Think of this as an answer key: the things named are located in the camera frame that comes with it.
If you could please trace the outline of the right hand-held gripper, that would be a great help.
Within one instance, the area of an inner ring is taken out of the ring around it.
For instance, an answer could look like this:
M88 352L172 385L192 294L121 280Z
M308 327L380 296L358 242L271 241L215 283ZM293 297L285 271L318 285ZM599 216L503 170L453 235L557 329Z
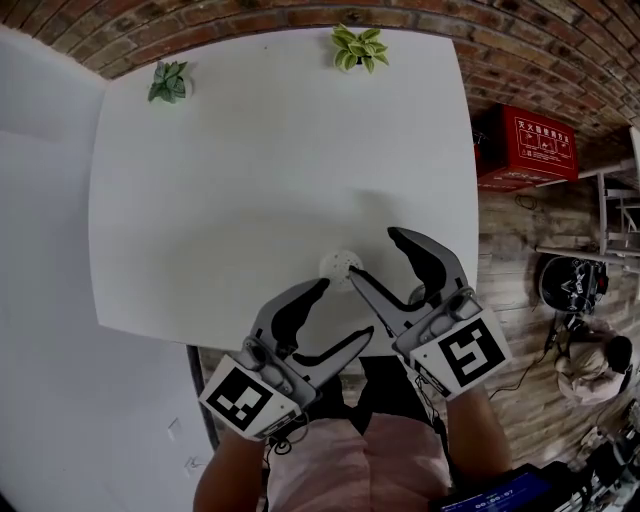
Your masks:
M508 342L494 312L482 306L475 291L467 287L454 252L406 228L389 227L387 233L424 285L423 298L404 304L371 274L354 266L349 267L349 278L389 336L397 337L393 349L444 399L451 400L511 361Z

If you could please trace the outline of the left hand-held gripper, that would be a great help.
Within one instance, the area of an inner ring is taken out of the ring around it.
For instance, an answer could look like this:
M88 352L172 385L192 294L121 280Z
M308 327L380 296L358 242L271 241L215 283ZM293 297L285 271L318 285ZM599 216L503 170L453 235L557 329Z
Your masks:
M316 388L370 343L373 326L353 332L322 354L295 353L297 332L329 285L328 278L305 281L264 304L251 329L253 338L245 339L241 351L224 356L206 384L201 404L243 438L265 440L302 416L319 398ZM295 372L275 355L292 355Z

